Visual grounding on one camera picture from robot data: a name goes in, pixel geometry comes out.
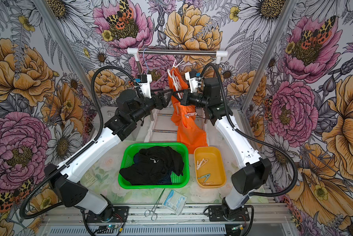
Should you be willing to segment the green clothespin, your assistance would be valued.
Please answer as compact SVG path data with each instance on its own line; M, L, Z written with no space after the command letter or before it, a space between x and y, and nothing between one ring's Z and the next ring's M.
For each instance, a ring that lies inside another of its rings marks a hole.
M204 183L207 182L207 180L211 177L211 174L208 173L208 174L205 174L205 175L202 175L200 177L198 177L199 180L202 180Z

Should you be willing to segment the white clothespin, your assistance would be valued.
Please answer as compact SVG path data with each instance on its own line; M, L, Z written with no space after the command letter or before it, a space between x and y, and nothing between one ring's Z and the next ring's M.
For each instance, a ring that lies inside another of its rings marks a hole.
M203 158L202 160L197 160L196 162L196 170L199 170L202 166L204 166L209 160Z

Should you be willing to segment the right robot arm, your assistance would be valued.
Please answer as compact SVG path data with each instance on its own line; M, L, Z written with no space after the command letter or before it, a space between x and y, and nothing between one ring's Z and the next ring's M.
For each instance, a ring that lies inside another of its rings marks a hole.
M239 170L232 174L233 188L222 201L221 215L227 221L233 221L251 194L266 183L271 170L271 162L263 159L237 125L231 109L225 102L225 93L220 79L204 80L204 89L176 89L175 97L183 106L193 105L203 108L207 119L224 137L236 158Z

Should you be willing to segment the orange shorts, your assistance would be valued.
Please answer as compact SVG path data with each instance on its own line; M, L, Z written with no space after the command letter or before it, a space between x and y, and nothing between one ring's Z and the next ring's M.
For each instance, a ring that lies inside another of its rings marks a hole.
M181 80L182 90L187 89L188 85L183 81L179 69L176 68L174 71ZM187 113L196 112L196 107L193 105L182 106L173 96L171 101L174 108L171 121L177 126L177 141L184 144L190 154L193 154L198 147L206 147L208 145L206 132L196 125L196 118L186 118L184 116Z

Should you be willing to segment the white hanger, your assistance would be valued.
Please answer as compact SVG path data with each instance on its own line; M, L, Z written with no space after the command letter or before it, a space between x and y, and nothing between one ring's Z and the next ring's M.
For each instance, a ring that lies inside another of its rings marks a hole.
M174 89L175 91L182 90L181 86L181 80L179 77L175 74L174 69L176 69L179 64L176 64L176 60L174 60L174 63L170 69L167 69L167 74L168 74L168 81L169 81L169 87Z

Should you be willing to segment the pink clothespin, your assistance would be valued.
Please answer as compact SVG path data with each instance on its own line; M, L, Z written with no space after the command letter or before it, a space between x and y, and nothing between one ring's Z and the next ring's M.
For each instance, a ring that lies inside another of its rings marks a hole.
M197 113L194 112L194 113L187 113L184 115L186 118L195 118L197 116Z

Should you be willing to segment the black shorts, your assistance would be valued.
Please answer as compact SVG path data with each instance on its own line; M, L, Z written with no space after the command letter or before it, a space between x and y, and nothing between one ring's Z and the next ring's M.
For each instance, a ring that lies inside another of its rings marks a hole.
M174 173L183 176L182 155L171 147L143 148L134 155L134 163L120 169L120 175L131 185L158 185L158 181Z

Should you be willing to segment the blue hanger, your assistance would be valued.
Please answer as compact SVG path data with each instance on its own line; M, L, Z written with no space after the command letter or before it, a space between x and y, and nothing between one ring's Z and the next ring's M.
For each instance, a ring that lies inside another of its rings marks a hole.
M144 60L144 63L145 63L146 69L147 69L146 74L148 74L150 70L149 70L149 66L148 66L148 63L147 63L147 58L145 56L146 50L147 50L147 48L143 49L142 56L143 56L143 60Z

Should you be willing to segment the navy blue shorts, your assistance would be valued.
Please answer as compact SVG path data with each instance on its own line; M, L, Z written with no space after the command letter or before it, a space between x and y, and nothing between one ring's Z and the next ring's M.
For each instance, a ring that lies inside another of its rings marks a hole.
M165 178L159 180L157 184L158 185L172 185L171 177L170 176L165 177Z

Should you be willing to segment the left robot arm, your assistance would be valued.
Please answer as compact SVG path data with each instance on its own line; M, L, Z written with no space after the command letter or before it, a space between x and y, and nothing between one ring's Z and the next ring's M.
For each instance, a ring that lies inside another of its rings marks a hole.
M166 93L171 90L157 89L151 92L150 98L141 98L135 90L123 91L117 98L115 115L104 124L100 135L67 160L45 168L49 186L63 205L88 210L103 222L111 220L114 210L109 200L89 191L80 180L101 157L136 129L138 121L152 110L168 106L170 100L164 97Z

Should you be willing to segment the pink hanger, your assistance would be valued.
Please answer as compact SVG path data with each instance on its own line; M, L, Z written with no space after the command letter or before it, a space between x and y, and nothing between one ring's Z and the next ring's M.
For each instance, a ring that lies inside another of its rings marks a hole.
M137 76L142 74L143 72L143 68L142 65L140 63L140 57L139 57L139 53L137 52L136 54L134 54L134 59L135 59L135 64L136 64L136 68L137 68L137 74L136 76L134 76L134 80L135 80L135 85L138 85L137 82Z

